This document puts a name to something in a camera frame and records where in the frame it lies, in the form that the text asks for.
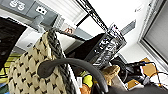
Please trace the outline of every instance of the ceiling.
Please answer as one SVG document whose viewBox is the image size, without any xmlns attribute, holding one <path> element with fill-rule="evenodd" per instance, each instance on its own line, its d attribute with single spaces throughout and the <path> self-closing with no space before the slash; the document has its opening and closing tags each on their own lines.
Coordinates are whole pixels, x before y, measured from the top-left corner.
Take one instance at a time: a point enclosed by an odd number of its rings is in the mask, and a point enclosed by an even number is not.
<svg viewBox="0 0 168 94">
<path fill-rule="evenodd" d="M 65 22 L 71 26 L 75 25 L 87 14 L 75 0 L 40 0 L 65 18 Z M 126 50 L 139 41 L 149 12 L 150 3 L 156 0 L 88 0 L 96 10 L 100 18 L 109 27 L 112 23 L 122 30 L 133 20 L 136 26 L 124 37 L 127 45 L 122 49 Z M 88 17 L 79 28 L 88 34 L 95 36 L 104 32 L 91 17 Z"/>
<path fill-rule="evenodd" d="M 139 41 L 151 1 L 152 0 L 89 0 L 107 27 L 114 22 L 119 30 L 122 30 L 131 21 L 136 20 L 135 29 L 124 36 L 127 45 L 123 49 L 127 49 Z M 91 17 L 86 19 L 79 27 L 93 36 L 104 32 Z"/>
</svg>

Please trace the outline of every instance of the black panel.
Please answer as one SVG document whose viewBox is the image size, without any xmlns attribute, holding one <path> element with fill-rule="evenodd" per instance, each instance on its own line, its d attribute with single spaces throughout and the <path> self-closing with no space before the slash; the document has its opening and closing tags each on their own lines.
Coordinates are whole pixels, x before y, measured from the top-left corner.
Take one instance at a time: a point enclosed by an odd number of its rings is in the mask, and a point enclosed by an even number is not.
<svg viewBox="0 0 168 94">
<path fill-rule="evenodd" d="M 0 70 L 26 27 L 0 17 Z"/>
</svg>

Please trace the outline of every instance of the white wall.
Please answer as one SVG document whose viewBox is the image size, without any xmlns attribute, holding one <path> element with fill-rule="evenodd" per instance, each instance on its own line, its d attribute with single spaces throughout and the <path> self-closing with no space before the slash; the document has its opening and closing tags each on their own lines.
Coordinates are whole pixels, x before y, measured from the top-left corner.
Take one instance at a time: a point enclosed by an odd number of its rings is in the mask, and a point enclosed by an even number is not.
<svg viewBox="0 0 168 94">
<path fill-rule="evenodd" d="M 123 47 L 119 53 L 128 63 L 138 62 L 148 56 L 137 43 L 129 47 Z"/>
</svg>

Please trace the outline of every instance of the orange object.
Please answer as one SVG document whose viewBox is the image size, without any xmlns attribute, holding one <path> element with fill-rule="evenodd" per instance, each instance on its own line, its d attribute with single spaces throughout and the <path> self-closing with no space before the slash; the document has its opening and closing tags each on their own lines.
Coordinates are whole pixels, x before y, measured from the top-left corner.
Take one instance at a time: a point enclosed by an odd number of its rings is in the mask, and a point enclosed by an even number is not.
<svg viewBox="0 0 168 94">
<path fill-rule="evenodd" d="M 81 94 L 90 94 L 91 89 L 87 85 L 82 84 L 82 88 L 80 88 L 80 91 Z"/>
<path fill-rule="evenodd" d="M 128 89 L 131 89 L 131 88 L 133 88 L 134 86 L 136 86 L 136 85 L 138 85 L 139 84 L 139 82 L 137 81 L 137 80 L 131 80 L 131 81 L 129 81 L 129 82 L 127 82 L 127 88 Z"/>
<path fill-rule="evenodd" d="M 145 62 L 150 62 L 150 60 L 148 58 L 144 58 L 141 61 L 145 61 Z M 143 72 L 145 75 L 151 77 L 154 73 L 156 73 L 156 68 L 153 64 L 146 64 L 146 66 L 143 66 Z"/>
</svg>

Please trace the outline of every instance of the woven seat cover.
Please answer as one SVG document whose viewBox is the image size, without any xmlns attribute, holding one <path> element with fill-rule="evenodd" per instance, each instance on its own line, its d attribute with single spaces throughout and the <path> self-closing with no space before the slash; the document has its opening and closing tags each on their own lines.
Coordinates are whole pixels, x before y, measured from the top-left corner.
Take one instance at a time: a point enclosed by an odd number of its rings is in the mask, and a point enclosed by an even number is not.
<svg viewBox="0 0 168 94">
<path fill-rule="evenodd" d="M 42 35 L 33 48 L 11 64 L 8 73 L 10 94 L 73 94 L 66 65 L 55 67 L 48 78 L 37 75 L 41 62 L 60 58 L 64 58 L 64 55 L 51 29 Z"/>
</svg>

